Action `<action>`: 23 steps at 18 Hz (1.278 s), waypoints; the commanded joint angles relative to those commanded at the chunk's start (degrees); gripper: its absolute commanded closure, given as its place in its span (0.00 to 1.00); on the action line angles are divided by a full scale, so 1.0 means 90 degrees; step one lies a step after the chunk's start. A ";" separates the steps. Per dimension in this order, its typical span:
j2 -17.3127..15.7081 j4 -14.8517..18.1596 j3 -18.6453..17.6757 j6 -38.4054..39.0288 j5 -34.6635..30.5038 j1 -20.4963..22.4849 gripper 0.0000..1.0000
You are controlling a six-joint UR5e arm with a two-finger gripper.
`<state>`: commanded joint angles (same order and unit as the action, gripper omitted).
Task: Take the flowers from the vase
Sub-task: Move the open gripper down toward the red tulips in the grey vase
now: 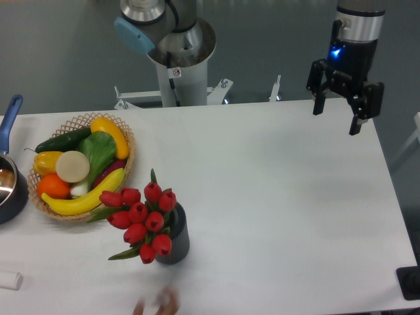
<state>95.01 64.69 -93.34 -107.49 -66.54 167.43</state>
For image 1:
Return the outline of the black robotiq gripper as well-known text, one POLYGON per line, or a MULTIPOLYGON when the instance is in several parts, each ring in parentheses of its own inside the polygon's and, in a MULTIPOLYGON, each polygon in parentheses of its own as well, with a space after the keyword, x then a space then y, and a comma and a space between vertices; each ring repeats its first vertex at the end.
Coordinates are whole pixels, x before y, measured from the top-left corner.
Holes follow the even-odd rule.
POLYGON ((357 135, 362 125, 381 112, 385 84, 365 83, 373 63, 377 41, 350 42, 334 39, 326 59, 313 61, 306 89, 314 99, 313 114, 324 111, 326 90, 349 98, 353 118, 349 135, 357 135))

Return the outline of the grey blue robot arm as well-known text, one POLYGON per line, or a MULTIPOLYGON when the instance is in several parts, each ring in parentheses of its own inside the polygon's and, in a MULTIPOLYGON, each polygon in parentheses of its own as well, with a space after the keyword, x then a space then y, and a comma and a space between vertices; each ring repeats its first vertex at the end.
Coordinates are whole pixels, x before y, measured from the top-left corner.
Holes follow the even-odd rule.
MULTIPOLYGON (((224 104, 231 82, 207 85, 207 62, 214 53, 213 28, 198 18, 195 1, 122 1, 114 28, 132 50, 156 66, 165 107, 224 104)), ((381 111, 383 83, 368 81, 385 16, 382 1, 339 1, 325 59, 315 60, 307 89, 313 112, 324 110, 327 92, 343 97, 353 118, 349 133, 381 111)))

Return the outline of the blurred person hand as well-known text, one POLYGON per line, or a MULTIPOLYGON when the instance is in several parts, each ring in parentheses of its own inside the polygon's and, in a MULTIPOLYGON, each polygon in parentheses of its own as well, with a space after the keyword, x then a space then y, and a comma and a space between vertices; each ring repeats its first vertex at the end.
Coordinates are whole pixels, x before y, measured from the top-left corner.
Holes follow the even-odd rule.
MULTIPOLYGON (((132 315, 143 315, 146 302, 139 299, 132 315)), ((178 291, 173 287, 164 288, 156 297, 154 306, 157 307, 156 315, 174 315, 179 311, 180 301, 178 291)))

